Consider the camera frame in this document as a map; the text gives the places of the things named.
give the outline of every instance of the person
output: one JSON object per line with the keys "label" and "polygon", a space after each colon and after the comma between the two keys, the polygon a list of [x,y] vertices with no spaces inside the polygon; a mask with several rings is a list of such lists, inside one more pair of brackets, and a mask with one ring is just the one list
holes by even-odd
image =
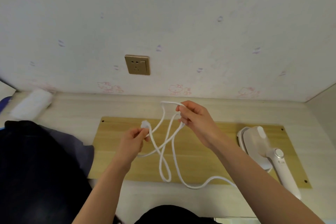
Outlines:
{"label": "person", "polygon": [[[177,106],[181,119],[221,161],[247,203],[262,224],[322,224],[304,203],[265,172],[249,155],[228,138],[211,118],[208,110],[192,101]],[[132,161],[149,141],[147,128],[132,128],[121,138],[118,150],[79,211],[73,224],[111,224],[120,189]],[[140,223],[216,223],[199,218],[177,206],[159,206],[145,213]]]}

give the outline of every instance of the light wood tabletop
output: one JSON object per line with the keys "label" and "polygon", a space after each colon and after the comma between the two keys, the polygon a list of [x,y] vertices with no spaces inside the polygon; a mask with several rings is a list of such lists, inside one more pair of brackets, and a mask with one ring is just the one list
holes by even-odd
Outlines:
{"label": "light wood tabletop", "polygon": [[[11,120],[9,111],[26,96],[25,92],[14,95],[0,114],[0,127]],[[89,145],[101,117],[159,119],[162,100],[181,102],[186,98],[58,93],[35,122],[72,134]],[[312,186],[300,189],[302,201],[320,218],[336,218],[336,150],[304,103],[191,100],[204,105],[215,121],[283,125]],[[175,112],[173,106],[166,111],[167,118]],[[162,204],[178,205],[204,217],[255,217],[238,189],[230,185],[211,184],[191,190],[178,183],[136,181],[124,181],[117,214],[133,223],[147,210]]]}

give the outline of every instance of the garment steamer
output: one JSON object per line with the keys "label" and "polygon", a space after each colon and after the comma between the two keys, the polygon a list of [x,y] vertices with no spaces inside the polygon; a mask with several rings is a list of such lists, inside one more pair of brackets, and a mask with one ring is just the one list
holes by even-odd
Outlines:
{"label": "garment steamer", "polygon": [[245,127],[237,133],[237,137],[240,148],[246,154],[267,172],[270,172],[274,167],[280,183],[301,200],[300,191],[288,169],[283,151],[271,147],[270,141],[261,126]]}

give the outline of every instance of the round button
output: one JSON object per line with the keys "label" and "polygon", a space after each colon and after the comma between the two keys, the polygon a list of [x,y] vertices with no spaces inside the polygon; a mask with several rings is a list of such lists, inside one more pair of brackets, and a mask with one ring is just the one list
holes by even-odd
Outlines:
{"label": "round button", "polygon": [[278,157],[278,158],[283,158],[284,157],[284,152],[280,149],[275,149],[275,155]]}

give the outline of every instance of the wooden board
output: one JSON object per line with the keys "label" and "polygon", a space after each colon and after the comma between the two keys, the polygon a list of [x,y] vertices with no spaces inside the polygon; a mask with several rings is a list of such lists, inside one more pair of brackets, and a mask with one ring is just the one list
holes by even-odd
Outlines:
{"label": "wooden board", "polygon": [[[113,158],[120,141],[120,136],[129,128],[139,127],[143,120],[144,119],[142,118],[102,117],[93,141],[95,152],[89,178],[97,179],[100,177]],[[152,128],[159,122],[157,119],[148,119],[148,121],[152,125]],[[164,141],[168,124],[169,120],[164,120],[162,125],[153,134],[158,146]],[[237,142],[237,132],[243,127],[261,125],[269,137],[272,147],[278,147],[285,153],[288,168],[291,171],[297,186],[299,188],[312,188],[283,126],[228,122],[217,122],[216,124],[235,142]],[[177,120],[174,121],[171,128],[171,134],[178,128],[178,126],[179,124]],[[154,150],[152,143],[145,143],[142,149],[142,154],[149,153],[152,150]],[[203,184],[204,181],[211,176],[223,176],[232,180],[215,154],[204,147],[188,127],[184,127],[176,135],[175,152],[181,175],[184,181],[188,184]],[[164,156],[172,173],[172,182],[180,183],[174,165],[171,143],[167,144]],[[164,165],[163,173],[167,178],[168,175]],[[274,170],[270,172],[270,175],[276,180],[278,179]],[[162,182],[159,174],[159,155],[155,153],[148,157],[136,158],[132,163],[131,170],[126,175],[126,179],[133,181]],[[210,183],[227,184],[225,181],[218,179],[213,180]]]}

